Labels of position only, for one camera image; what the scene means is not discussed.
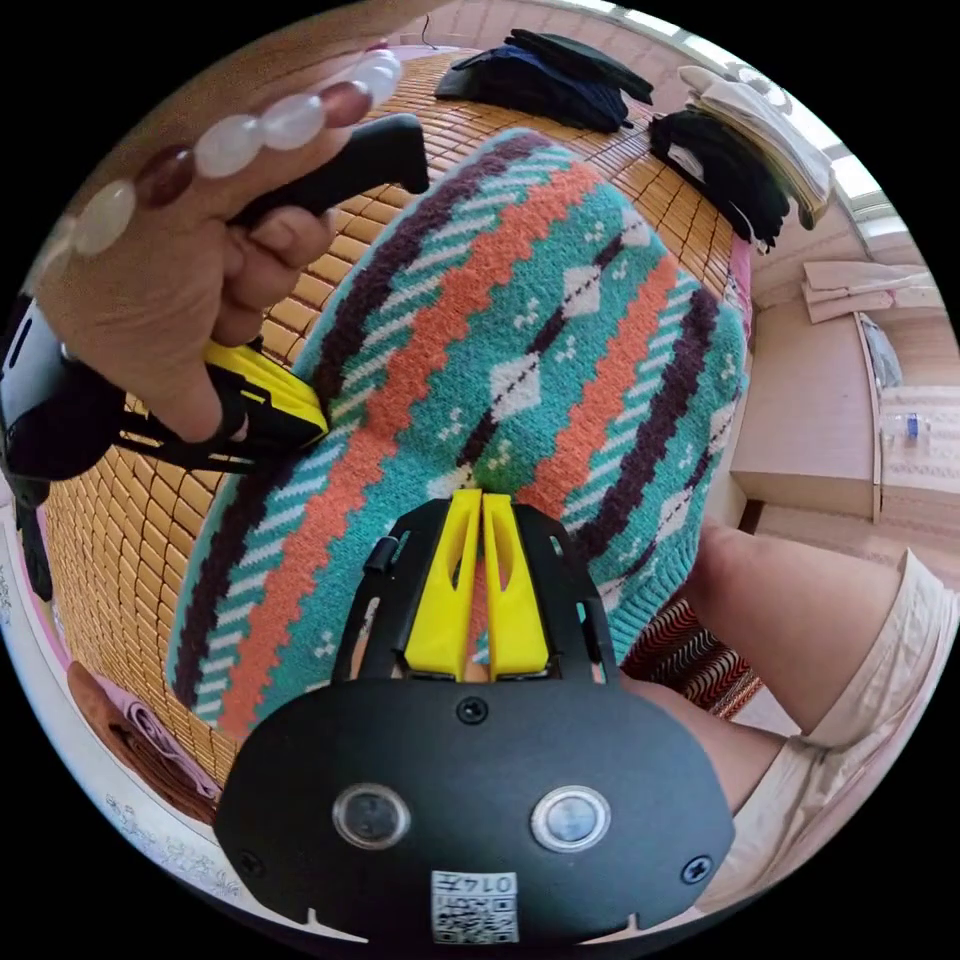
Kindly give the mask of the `person's right hand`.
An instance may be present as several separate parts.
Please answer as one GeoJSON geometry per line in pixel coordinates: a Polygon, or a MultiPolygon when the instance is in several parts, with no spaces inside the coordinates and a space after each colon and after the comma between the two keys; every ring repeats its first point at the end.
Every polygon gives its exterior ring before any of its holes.
{"type": "Polygon", "coordinates": [[[42,277],[38,299],[68,351],[133,394],[180,438],[197,443],[221,428],[222,405],[204,362],[207,344],[236,346],[259,333],[334,237],[329,213],[287,206],[244,229],[249,203],[326,164],[352,130],[395,90],[401,73],[386,47],[289,53],[246,50],[183,85],[132,129],[77,198],[130,179],[162,152],[196,145],[232,117],[284,123],[312,103],[323,125],[293,150],[263,147],[224,178],[199,176],[170,205],[138,207],[119,239],[91,258],[70,256],[42,277]]]}

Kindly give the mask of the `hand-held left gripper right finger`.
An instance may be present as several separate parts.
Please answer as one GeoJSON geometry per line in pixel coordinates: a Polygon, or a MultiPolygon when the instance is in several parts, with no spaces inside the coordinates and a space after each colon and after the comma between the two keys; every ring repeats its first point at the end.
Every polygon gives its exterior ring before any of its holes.
{"type": "Polygon", "coordinates": [[[487,635],[492,673],[542,673],[550,653],[509,496],[482,496],[487,635]]]}

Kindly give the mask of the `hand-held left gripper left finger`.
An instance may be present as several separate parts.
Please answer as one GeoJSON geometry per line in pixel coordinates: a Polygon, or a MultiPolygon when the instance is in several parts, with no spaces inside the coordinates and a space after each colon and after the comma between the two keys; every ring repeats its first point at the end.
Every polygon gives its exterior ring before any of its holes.
{"type": "Polygon", "coordinates": [[[449,502],[405,647],[413,673],[463,673],[473,608],[481,492],[449,502]]]}

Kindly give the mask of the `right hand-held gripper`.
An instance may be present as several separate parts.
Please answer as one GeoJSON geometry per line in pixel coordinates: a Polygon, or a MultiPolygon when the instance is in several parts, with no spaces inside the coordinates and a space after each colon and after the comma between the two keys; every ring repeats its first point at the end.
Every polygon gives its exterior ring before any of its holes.
{"type": "MultiPolygon", "coordinates": [[[[423,129],[410,113],[357,127],[324,166],[249,204],[235,219],[257,225],[287,206],[313,214],[386,184],[421,194],[430,184],[423,129]]],[[[16,498],[41,506],[50,485],[81,476],[112,447],[186,470],[243,474],[300,453],[329,428],[315,391],[262,351],[262,340],[207,345],[204,360],[223,409],[219,433],[190,444],[151,412],[127,405],[123,390],[74,359],[34,302],[8,330],[1,376],[2,470],[16,498]]]]}

